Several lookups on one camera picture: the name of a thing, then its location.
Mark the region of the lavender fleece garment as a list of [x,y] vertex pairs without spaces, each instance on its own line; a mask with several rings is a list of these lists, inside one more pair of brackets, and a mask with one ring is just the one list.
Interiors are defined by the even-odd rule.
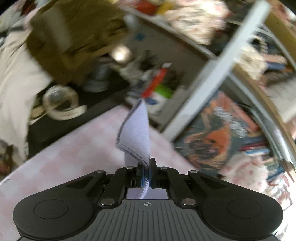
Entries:
[[150,187],[151,142],[145,101],[139,99],[122,123],[115,146],[125,154],[126,166],[142,166],[140,187],[128,188],[126,198],[143,200],[168,199],[167,191]]

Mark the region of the pink cartoon desk mat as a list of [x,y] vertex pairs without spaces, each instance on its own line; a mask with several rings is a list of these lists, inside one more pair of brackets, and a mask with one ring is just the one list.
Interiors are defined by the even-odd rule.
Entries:
[[59,139],[1,181],[1,240],[17,240],[12,219],[23,198],[95,170],[114,173],[126,166],[115,147],[118,130],[129,110],[119,105]]

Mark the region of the Harry Potter book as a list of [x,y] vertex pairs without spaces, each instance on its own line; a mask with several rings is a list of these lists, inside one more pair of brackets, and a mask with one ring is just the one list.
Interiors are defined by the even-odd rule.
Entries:
[[218,91],[174,140],[174,148],[199,171],[216,176],[258,129],[239,105]]

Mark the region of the white green plastic jar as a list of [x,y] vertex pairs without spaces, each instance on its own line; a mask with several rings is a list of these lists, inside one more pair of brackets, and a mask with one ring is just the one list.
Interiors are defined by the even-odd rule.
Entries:
[[161,112],[166,102],[172,97],[174,90],[163,84],[160,84],[152,94],[145,99],[147,111],[149,114],[157,115]]

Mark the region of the pink white plush bunny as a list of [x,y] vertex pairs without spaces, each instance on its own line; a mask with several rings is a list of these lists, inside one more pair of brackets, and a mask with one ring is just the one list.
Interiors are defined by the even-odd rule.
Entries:
[[222,180],[232,184],[264,193],[268,184],[268,170],[262,157],[236,154],[219,171]]

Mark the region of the black keyboard piano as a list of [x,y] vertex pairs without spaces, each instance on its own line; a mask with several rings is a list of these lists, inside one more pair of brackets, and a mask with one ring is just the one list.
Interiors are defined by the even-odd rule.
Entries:
[[49,115],[33,121],[28,132],[28,158],[33,157],[53,142],[124,102],[130,84],[123,79],[114,79],[110,87],[99,93],[91,93],[73,87],[78,93],[80,107],[65,113],[60,120]]

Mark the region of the row of colourful books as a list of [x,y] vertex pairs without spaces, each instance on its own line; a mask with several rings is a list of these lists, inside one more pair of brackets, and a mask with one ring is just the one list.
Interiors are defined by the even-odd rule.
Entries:
[[272,145],[261,130],[249,132],[239,151],[248,156],[262,157],[268,171],[266,179],[268,184],[285,172],[281,159],[275,154]]

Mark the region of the metal lid glass jar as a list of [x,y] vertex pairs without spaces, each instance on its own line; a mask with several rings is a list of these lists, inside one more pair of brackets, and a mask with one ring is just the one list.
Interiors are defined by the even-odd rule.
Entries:
[[109,88],[114,68],[117,65],[125,66],[132,59],[133,53],[126,45],[117,45],[108,53],[108,57],[99,57],[95,61],[92,71],[83,84],[83,90],[90,93],[106,91]]

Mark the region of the white hanging garment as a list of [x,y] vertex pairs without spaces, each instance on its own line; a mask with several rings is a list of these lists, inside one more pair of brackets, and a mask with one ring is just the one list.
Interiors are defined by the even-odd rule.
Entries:
[[37,94],[52,81],[27,49],[30,31],[13,31],[1,46],[1,140],[27,158],[27,135]]

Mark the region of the olive brown hanging garment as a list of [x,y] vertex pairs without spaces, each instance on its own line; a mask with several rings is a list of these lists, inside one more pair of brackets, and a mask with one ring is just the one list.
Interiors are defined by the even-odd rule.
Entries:
[[60,85],[83,85],[100,56],[127,35],[125,13],[108,1],[50,1],[31,18],[30,54]]

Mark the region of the pink floral bouquet decoration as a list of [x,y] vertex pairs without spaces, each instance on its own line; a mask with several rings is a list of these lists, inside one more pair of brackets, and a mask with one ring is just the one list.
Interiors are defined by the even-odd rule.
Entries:
[[210,45],[217,30],[226,28],[230,13],[225,1],[175,1],[164,18],[179,33],[201,45]]

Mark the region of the white metal shelf frame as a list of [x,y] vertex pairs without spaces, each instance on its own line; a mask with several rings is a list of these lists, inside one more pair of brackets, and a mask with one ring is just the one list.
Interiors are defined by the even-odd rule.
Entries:
[[131,47],[151,50],[162,62],[170,62],[173,68],[180,68],[185,73],[187,88],[173,95],[159,117],[153,117],[167,140],[173,141],[214,92],[222,88],[257,112],[259,124],[275,153],[289,162],[295,162],[295,144],[274,105],[234,69],[241,47],[270,11],[266,1],[253,4],[219,57],[178,33],[158,17],[145,15],[127,6],[123,10],[132,33],[145,34],[142,42],[128,38],[126,43]]

